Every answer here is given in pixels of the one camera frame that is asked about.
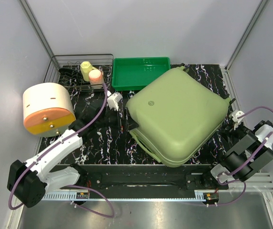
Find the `green hard-shell suitcase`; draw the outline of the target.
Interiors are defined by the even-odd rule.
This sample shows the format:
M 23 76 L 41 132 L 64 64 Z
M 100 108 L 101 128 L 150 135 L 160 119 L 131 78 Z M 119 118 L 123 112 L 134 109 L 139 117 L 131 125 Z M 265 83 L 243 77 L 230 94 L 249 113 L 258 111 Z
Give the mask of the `green hard-shell suitcase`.
M 172 68 L 128 100 L 127 113 L 137 125 L 129 132 L 153 159 L 179 167 L 222 125 L 229 106 L 229 97 L 212 92 L 183 67 Z

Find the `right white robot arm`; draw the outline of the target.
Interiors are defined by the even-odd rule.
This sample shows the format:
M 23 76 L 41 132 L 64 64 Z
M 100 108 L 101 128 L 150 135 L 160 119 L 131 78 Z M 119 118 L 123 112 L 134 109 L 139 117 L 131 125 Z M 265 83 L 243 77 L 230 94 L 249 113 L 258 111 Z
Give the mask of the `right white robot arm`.
M 273 160 L 273 123 L 261 121 L 253 130 L 239 126 L 227 135 L 232 146 L 218 159 L 209 173 L 200 177 L 201 186 L 211 189 L 217 181 L 244 182 Z

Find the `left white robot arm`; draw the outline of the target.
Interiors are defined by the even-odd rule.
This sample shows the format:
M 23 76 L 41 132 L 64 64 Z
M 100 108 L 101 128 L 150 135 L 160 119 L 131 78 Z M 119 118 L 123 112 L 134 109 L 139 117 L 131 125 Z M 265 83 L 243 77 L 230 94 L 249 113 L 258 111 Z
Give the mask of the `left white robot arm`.
M 108 126 L 130 131 L 139 125 L 124 109 L 123 119 L 115 111 L 95 111 L 92 120 L 82 116 L 72 122 L 68 129 L 50 146 L 34 157 L 10 166 L 7 189 L 11 197 L 16 197 L 23 205 L 31 208 L 37 205 L 45 194 L 62 187 L 73 185 L 77 189 L 89 185 L 88 173 L 78 164 L 53 172 L 52 169 L 67 155 L 78 149 L 86 141 L 90 132 Z

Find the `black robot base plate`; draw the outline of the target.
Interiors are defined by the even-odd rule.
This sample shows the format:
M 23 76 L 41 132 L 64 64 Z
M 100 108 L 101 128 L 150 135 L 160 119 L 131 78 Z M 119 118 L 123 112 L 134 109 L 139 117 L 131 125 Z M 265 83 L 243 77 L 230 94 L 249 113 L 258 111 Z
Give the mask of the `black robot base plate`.
M 86 182 L 93 189 L 110 187 L 178 187 L 189 190 L 228 190 L 229 186 L 216 184 L 203 177 L 209 165 L 81 165 Z

